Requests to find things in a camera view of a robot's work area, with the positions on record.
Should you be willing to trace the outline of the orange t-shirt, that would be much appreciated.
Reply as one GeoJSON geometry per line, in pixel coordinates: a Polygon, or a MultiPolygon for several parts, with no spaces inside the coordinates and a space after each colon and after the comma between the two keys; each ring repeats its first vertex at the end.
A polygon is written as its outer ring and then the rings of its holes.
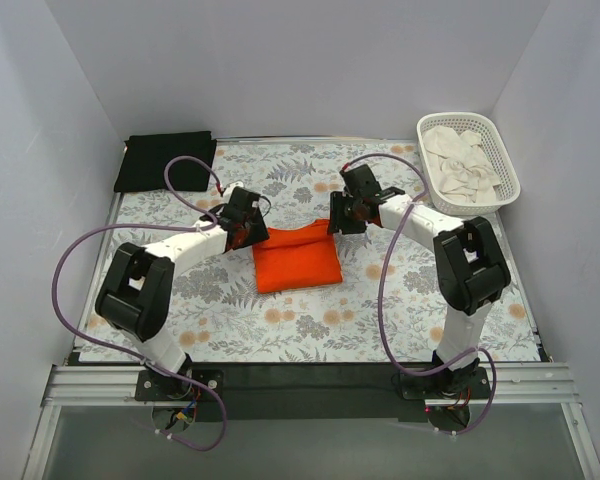
{"type": "Polygon", "coordinates": [[[269,228],[269,239],[252,247],[258,292],[341,283],[341,265],[328,225],[327,219],[317,219],[295,230],[269,228]]]}

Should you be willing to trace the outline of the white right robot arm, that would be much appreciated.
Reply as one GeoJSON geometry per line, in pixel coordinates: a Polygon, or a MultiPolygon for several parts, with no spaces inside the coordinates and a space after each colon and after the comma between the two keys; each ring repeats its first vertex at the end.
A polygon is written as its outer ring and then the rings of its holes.
{"type": "Polygon", "coordinates": [[[437,285],[447,307],[431,367],[408,369],[394,355],[390,362],[430,392],[459,395],[477,375],[486,318],[511,282],[491,223],[481,216],[461,220],[442,214],[400,188],[383,188],[366,164],[345,165],[340,175],[345,187],[330,195],[329,232],[360,234],[376,225],[393,231],[394,241],[405,236],[434,255],[437,285]]]}

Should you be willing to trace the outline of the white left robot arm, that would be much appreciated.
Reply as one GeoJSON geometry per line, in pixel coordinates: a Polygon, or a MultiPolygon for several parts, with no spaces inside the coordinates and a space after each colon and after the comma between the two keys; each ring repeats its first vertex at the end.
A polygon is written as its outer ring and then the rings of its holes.
{"type": "Polygon", "coordinates": [[[121,244],[95,301],[95,312],[158,368],[158,387],[173,400],[185,398],[193,386],[186,370],[192,361],[166,325],[174,280],[207,259],[269,239],[261,194],[235,182],[222,198],[193,226],[173,227],[173,236],[142,246],[121,244]]]}

